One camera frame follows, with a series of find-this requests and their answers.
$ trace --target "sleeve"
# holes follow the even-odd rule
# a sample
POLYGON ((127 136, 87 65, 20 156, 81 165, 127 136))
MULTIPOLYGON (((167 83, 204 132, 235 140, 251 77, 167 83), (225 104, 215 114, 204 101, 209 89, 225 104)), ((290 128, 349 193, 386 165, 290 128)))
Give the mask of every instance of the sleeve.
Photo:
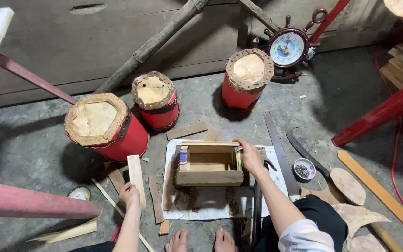
POLYGON ((334 241, 316 224, 308 219, 299 220, 289 226, 279 238, 281 252, 334 252, 334 241))

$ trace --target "clock face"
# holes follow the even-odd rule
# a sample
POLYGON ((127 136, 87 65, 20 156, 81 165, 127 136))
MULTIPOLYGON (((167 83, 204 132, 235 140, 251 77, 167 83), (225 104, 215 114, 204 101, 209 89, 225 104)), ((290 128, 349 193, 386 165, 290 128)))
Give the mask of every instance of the clock face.
POLYGON ((288 66, 302 57, 304 39, 294 32, 277 37, 270 47, 270 57, 280 66, 288 66))

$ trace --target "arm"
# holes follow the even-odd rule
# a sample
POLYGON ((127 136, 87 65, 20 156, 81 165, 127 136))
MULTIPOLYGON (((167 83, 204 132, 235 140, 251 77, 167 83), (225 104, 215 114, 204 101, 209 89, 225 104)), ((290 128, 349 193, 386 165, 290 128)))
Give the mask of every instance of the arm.
POLYGON ((280 237, 289 226, 299 220, 304 220, 305 217, 270 178, 268 170, 262 166, 256 146, 247 143, 242 138, 234 138, 233 141, 239 142, 243 147, 242 164, 259 183, 274 230, 280 237))
POLYGON ((141 218, 139 192, 136 186, 131 185, 130 182, 126 183, 120 190, 119 200, 125 203, 127 211, 113 252, 136 252, 141 218))

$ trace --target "machete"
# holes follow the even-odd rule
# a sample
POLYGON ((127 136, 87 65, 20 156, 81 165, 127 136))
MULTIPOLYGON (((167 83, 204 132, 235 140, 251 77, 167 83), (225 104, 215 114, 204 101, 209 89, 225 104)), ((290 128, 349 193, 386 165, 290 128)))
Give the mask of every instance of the machete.
POLYGON ((279 167, 286 183, 288 197, 292 202, 294 202, 295 200, 299 200, 301 187, 298 185, 298 182, 296 182, 295 177, 293 176, 292 166, 290 165, 287 155, 284 152, 270 111, 263 112, 263 114, 265 124, 267 125, 268 133, 270 135, 270 140, 273 144, 276 157, 278 158, 279 167))
POLYGON ((298 125, 291 125, 287 127, 286 129, 287 140, 292 144, 292 146, 301 155, 301 157, 310 160, 316 167, 316 169, 320 171, 321 174, 323 174, 324 178, 328 179, 330 176, 330 171, 326 169, 324 166, 322 166, 318 161, 316 161, 316 159, 313 158, 312 155, 306 151, 306 149, 304 149, 304 147, 298 142, 298 140, 296 140, 296 137, 293 134, 293 130, 299 127, 300 126, 298 125))

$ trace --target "bare foot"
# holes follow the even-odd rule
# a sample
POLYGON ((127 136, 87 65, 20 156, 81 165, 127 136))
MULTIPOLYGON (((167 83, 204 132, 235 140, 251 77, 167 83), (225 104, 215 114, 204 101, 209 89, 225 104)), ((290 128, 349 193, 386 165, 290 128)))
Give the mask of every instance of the bare foot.
POLYGON ((164 248, 166 252, 187 252, 186 249, 186 236, 188 231, 185 228, 178 230, 171 238, 169 243, 166 243, 164 248))
POLYGON ((239 248, 235 246, 234 240, 228 231, 219 227, 215 232, 214 252, 238 252, 239 248))

